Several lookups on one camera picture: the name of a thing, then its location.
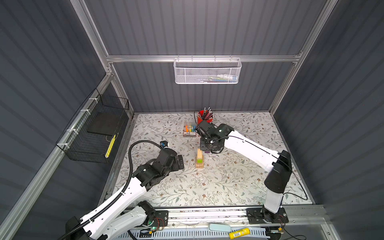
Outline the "ridged wood block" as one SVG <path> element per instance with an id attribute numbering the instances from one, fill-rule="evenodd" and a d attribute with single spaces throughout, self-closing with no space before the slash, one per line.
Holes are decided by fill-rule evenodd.
<path id="1" fill-rule="evenodd" d="M 197 160 L 203 159 L 203 151 L 201 149 L 197 149 Z"/>

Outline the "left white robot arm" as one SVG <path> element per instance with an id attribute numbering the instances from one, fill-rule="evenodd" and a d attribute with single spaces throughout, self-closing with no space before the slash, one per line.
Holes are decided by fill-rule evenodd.
<path id="1" fill-rule="evenodd" d="M 124 210 L 159 184 L 171 172 L 184 169 L 184 160 L 170 148 L 160 149 L 157 158 L 139 166 L 128 177 L 126 184 L 109 199 L 80 219 L 73 217 L 66 224 L 62 240 L 112 240 L 135 227 L 150 226 L 155 209 L 141 201 L 128 213 Z"/>

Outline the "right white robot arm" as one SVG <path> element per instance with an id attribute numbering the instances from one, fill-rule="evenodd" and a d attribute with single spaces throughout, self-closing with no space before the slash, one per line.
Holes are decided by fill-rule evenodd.
<path id="1" fill-rule="evenodd" d="M 226 124 L 215 126 L 213 123 L 201 121 L 196 127 L 196 132 L 200 136 L 203 152 L 220 154 L 224 149 L 229 149 L 253 161 L 268 173 L 265 179 L 267 194 L 262 214 L 265 218 L 277 218 L 283 194 L 293 172 L 290 153 L 279 153 L 263 147 Z"/>

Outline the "red pencil cup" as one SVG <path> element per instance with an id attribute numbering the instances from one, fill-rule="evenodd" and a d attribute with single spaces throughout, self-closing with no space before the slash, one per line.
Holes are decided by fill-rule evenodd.
<path id="1" fill-rule="evenodd" d="M 201 110 L 197 115 L 197 123 L 200 124 L 202 121 L 211 123 L 213 121 L 213 113 L 209 110 Z"/>

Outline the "clear box coloured chalks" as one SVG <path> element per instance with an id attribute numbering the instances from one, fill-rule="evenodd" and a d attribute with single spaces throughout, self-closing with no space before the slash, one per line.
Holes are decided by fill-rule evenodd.
<path id="1" fill-rule="evenodd" d="M 196 123 L 195 122 L 184 122 L 183 126 L 183 136 L 184 137 L 196 137 Z"/>

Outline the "yellow ruler in basket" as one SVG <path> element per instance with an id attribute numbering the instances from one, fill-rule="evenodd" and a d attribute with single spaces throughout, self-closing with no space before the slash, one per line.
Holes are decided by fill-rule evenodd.
<path id="1" fill-rule="evenodd" d="M 111 155 L 111 152 L 113 150 L 113 147 L 114 147 L 114 144 L 115 144 L 115 141 L 116 141 L 116 138 L 117 138 L 117 135 L 113 135 L 113 137 L 111 138 L 110 140 L 110 144 L 107 148 L 107 151 L 105 153 L 105 158 L 108 159 Z"/>

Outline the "light blue eraser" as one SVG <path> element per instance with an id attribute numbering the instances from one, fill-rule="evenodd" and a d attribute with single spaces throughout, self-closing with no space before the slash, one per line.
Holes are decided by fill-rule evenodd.
<path id="1" fill-rule="evenodd" d="M 231 226 L 226 224 L 219 224 L 219 223 L 210 223 L 208 225 L 209 231 L 212 232 L 223 232 L 223 233 L 230 233 L 232 231 Z"/>

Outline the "yellow glue stick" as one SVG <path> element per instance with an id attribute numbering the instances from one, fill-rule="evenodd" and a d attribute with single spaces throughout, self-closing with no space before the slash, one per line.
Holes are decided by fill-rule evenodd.
<path id="1" fill-rule="evenodd" d="M 242 236 L 246 236 L 246 235 L 250 235 L 250 234 L 251 234 L 251 231 L 249 228 L 243 228 L 240 230 L 236 230 L 234 232 L 230 232 L 229 237 L 231 240 L 233 240 L 233 239 L 236 239 L 236 238 L 239 238 Z"/>

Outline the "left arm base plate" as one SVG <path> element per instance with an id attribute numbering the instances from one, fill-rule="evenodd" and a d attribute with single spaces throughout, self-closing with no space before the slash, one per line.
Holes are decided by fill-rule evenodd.
<path id="1" fill-rule="evenodd" d="M 149 214 L 144 223 L 143 227 L 166 227 L 168 225 L 169 212 L 168 211 L 155 211 L 153 214 Z"/>

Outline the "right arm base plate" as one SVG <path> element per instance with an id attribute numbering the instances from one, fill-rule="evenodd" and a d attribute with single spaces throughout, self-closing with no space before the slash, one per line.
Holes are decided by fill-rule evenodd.
<path id="1" fill-rule="evenodd" d="M 284 208 L 279 208 L 277 213 L 267 210 L 265 207 L 247 208 L 246 215 L 250 224 L 287 224 L 288 215 Z"/>

